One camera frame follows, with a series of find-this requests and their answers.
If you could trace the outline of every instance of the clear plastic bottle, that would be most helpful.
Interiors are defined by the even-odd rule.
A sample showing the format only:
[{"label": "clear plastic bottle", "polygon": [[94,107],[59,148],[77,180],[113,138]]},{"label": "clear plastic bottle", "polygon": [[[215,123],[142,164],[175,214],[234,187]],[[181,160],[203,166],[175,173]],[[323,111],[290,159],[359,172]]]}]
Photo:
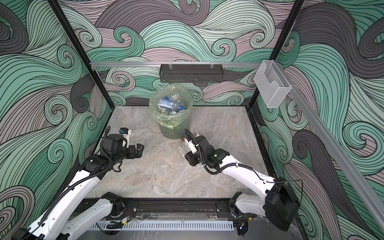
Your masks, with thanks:
[{"label": "clear plastic bottle", "polygon": [[175,102],[175,101],[165,99],[165,98],[159,98],[157,100],[157,106],[159,108],[171,109],[171,110],[174,110],[176,112],[184,109],[183,101]]}]

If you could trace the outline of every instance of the patterned wallpaper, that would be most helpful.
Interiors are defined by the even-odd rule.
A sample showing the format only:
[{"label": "patterned wallpaper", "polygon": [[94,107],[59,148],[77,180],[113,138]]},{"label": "patterned wallpaper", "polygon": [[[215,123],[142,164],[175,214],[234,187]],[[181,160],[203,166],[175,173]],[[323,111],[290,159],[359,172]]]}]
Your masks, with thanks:
[{"label": "patterned wallpaper", "polygon": [[[278,61],[384,200],[384,1],[305,6]],[[304,180],[309,239],[384,239],[358,194],[290,97],[257,99],[257,123],[279,176]],[[300,194],[299,185],[293,184]]]},{"label": "patterned wallpaper", "polygon": [[1,239],[67,186],[110,111],[48,2],[1,0]]},{"label": "patterned wallpaper", "polygon": [[[59,0],[91,61],[269,59],[293,0]],[[311,0],[310,4],[321,2]],[[148,105],[158,68],[99,68],[116,105]],[[248,105],[256,69],[224,83],[187,83],[195,105]]]}]

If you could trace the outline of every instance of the gray stone surface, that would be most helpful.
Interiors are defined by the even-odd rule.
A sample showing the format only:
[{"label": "gray stone surface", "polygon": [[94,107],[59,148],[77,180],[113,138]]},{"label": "gray stone surface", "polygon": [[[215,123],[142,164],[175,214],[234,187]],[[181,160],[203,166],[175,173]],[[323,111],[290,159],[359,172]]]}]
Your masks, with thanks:
[{"label": "gray stone surface", "polygon": [[[122,171],[108,172],[87,197],[101,197],[108,191],[122,197],[232,197],[237,191],[253,194],[228,175],[210,175],[200,164],[190,166],[178,151],[181,141],[161,134],[149,107],[117,107],[109,125],[110,134],[121,127],[131,129],[129,144],[145,145],[143,156],[124,160]],[[244,107],[194,107],[190,131],[204,135],[214,148],[222,148],[243,164],[267,174]]]}]

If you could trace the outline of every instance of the plastic bag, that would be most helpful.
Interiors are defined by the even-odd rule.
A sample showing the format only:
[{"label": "plastic bag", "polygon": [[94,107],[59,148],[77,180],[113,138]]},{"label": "plastic bag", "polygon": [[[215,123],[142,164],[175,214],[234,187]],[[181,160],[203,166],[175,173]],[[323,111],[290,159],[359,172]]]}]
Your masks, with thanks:
[{"label": "plastic bag", "polygon": [[[185,104],[185,108],[179,111],[176,115],[166,115],[159,112],[157,106],[158,98],[165,98],[167,96],[179,95],[181,100]],[[151,111],[153,118],[161,126],[165,126],[169,129],[174,129],[179,126],[186,118],[189,117],[193,106],[193,97],[191,93],[183,86],[172,83],[168,86],[159,88],[149,99],[149,110]]]}]

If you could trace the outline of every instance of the trash bin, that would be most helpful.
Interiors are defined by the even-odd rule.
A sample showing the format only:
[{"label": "trash bin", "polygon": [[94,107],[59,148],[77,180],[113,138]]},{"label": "trash bin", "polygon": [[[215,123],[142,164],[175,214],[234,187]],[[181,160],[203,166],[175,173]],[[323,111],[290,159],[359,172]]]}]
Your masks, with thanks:
[{"label": "trash bin", "polygon": [[[167,115],[159,112],[157,101],[159,98],[178,94],[184,102],[183,109],[175,115]],[[184,129],[189,129],[190,113],[193,106],[191,93],[178,83],[172,83],[158,89],[149,99],[149,110],[153,118],[160,126],[161,133],[169,139],[180,139],[185,136]]]}]

